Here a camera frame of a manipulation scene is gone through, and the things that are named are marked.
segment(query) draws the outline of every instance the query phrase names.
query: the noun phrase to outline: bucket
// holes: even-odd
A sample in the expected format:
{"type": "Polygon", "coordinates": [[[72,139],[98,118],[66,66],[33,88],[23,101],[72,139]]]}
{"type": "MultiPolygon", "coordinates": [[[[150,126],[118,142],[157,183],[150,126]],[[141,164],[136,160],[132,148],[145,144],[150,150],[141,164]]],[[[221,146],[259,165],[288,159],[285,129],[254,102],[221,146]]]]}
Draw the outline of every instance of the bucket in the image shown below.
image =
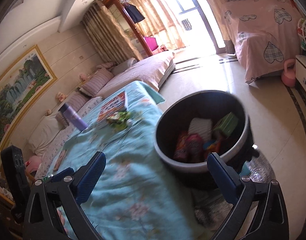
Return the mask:
{"type": "MultiPolygon", "coordinates": [[[[212,119],[213,125],[228,113],[232,112],[238,118],[238,125],[225,143],[221,144],[219,155],[225,163],[232,166],[237,172],[242,169],[246,160],[251,160],[254,153],[253,136],[248,114],[240,100],[227,92],[218,90],[205,90],[188,95],[173,104],[160,117],[155,130],[155,149],[160,158],[170,166],[173,171],[183,178],[184,184],[192,186],[193,174],[208,173],[199,180],[212,180],[209,175],[207,163],[181,163],[172,159],[178,136],[182,131],[188,131],[193,118],[212,119]]],[[[204,188],[209,182],[202,183],[204,188]]]]}

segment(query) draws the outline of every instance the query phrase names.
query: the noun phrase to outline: hanging clothes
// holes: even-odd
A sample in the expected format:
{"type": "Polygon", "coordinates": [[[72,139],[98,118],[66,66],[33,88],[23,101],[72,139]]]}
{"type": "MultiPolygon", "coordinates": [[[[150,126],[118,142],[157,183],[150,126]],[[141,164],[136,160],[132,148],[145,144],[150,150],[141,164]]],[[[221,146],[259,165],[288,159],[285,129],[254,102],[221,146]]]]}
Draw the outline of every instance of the hanging clothes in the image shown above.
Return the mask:
{"type": "Polygon", "coordinates": [[[139,23],[145,19],[145,17],[139,12],[136,6],[126,3],[124,4],[124,8],[134,23],[139,23]]]}

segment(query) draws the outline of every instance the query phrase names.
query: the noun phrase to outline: gold picture frame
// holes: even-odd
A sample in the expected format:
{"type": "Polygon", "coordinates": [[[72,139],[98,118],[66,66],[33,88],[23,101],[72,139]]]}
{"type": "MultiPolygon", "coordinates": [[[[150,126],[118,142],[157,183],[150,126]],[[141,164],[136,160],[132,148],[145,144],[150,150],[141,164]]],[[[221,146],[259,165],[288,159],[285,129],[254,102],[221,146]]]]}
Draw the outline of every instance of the gold picture frame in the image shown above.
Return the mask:
{"type": "Polygon", "coordinates": [[[0,76],[0,151],[32,105],[57,80],[37,45],[0,76]]]}

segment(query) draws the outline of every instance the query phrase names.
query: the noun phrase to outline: gray pillow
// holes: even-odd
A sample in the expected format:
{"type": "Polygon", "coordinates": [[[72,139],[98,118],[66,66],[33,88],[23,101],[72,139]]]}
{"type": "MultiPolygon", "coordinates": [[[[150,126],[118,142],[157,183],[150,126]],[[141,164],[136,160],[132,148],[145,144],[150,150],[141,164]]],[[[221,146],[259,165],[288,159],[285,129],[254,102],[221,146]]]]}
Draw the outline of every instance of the gray pillow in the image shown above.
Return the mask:
{"type": "Polygon", "coordinates": [[[118,74],[124,72],[125,70],[127,70],[128,68],[133,66],[135,63],[137,63],[137,60],[135,58],[131,57],[130,59],[124,61],[120,65],[114,67],[113,70],[112,70],[112,74],[114,76],[117,76],[118,74]]]}

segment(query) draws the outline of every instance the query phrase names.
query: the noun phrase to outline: glass door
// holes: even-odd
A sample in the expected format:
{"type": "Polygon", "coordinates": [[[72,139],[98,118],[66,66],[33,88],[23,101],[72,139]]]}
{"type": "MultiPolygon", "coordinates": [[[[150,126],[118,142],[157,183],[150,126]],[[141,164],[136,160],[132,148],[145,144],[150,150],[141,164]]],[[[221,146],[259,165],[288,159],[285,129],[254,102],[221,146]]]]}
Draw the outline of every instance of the glass door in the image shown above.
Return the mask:
{"type": "Polygon", "coordinates": [[[190,45],[189,50],[191,55],[204,57],[225,52],[222,36],[214,35],[208,18],[198,0],[165,1],[183,24],[186,38],[190,45]]]}

